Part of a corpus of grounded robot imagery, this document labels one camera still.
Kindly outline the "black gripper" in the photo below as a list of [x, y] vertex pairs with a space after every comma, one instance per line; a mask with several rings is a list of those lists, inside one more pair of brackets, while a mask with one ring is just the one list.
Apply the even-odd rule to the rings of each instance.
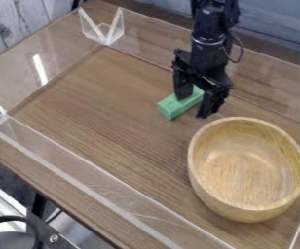
[[192, 36], [192, 50], [176, 49], [173, 61], [174, 90], [178, 100], [184, 100], [193, 93], [197, 86], [204, 91], [197, 117], [207, 119], [216, 114], [229, 91], [232, 80], [225, 72], [231, 60], [232, 37], [227, 34], [216, 39]]

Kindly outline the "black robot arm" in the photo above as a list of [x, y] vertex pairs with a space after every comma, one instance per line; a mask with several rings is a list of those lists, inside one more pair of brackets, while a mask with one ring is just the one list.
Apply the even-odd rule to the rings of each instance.
[[233, 42], [240, 44], [233, 34], [240, 7], [239, 0], [192, 0], [191, 8], [192, 45], [189, 51], [174, 50], [174, 90], [178, 100], [192, 96], [195, 87], [204, 91], [197, 117], [207, 119], [220, 111], [233, 88], [228, 63], [237, 63], [243, 57], [231, 57]]

